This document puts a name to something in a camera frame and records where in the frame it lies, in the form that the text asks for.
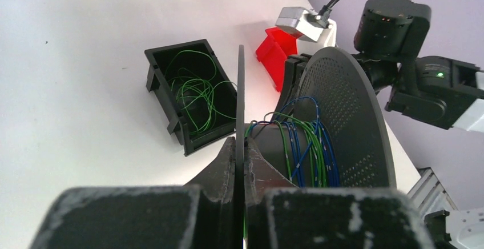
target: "black circular plate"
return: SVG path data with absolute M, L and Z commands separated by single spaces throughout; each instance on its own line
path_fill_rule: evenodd
M 329 131 L 344 187 L 396 187 L 392 151 L 372 85 L 346 51 L 326 47 L 309 60 L 299 84 L 300 97 L 313 97 Z M 315 119 L 314 103 L 296 103 L 294 116 Z

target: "red bin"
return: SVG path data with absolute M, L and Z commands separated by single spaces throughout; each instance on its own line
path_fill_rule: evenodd
M 297 54 L 296 38 L 277 27 L 268 28 L 265 32 L 267 37 L 257 48 L 256 56 L 280 92 L 283 89 L 284 62 L 288 56 Z

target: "white table surface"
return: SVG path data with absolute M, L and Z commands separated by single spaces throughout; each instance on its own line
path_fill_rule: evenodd
M 185 157 L 145 84 L 143 51 L 208 39 L 237 81 L 245 121 L 279 94 L 255 58 L 282 7 L 307 0 L 0 0 L 0 248 L 26 248 L 53 200 L 75 186 L 184 184 L 223 140 Z M 389 130 L 397 187 L 420 177 Z

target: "black plastic bin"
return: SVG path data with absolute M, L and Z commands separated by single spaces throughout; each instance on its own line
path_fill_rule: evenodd
M 150 62 L 146 88 L 155 92 L 170 122 L 168 132 L 176 134 L 185 156 L 234 133 L 237 92 L 206 39 L 144 53 Z M 205 83 L 189 83 L 198 78 Z M 207 83 L 216 86 L 212 90 L 213 102 L 198 98 L 211 88 Z

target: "black metal plate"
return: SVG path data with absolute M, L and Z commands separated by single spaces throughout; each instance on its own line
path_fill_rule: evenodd
M 199 187 L 70 189 L 30 248 L 193 248 L 201 197 Z
M 244 160 L 245 160 L 245 48 L 239 45 L 239 64 L 237 67 L 237 122 L 235 144 L 235 184 L 234 184 L 234 213 L 235 224 L 234 248 L 243 247 L 244 235 Z
M 309 60 L 299 96 L 318 101 L 344 187 L 396 187 L 393 157 L 383 115 L 372 85 L 346 51 L 326 47 Z M 294 116 L 315 119 L 311 100 L 297 102 Z
M 255 248 L 434 248 L 409 199 L 388 188 L 278 188 L 261 207 L 267 237 Z

